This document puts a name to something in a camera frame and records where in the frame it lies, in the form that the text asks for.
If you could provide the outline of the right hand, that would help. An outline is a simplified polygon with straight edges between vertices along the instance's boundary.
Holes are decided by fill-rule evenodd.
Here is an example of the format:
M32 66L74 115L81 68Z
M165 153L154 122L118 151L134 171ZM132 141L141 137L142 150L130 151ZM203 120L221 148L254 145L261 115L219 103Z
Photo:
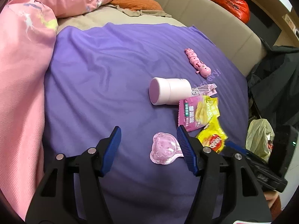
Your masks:
M281 201L277 191L266 191L263 193L267 201L268 207L274 209L281 208Z

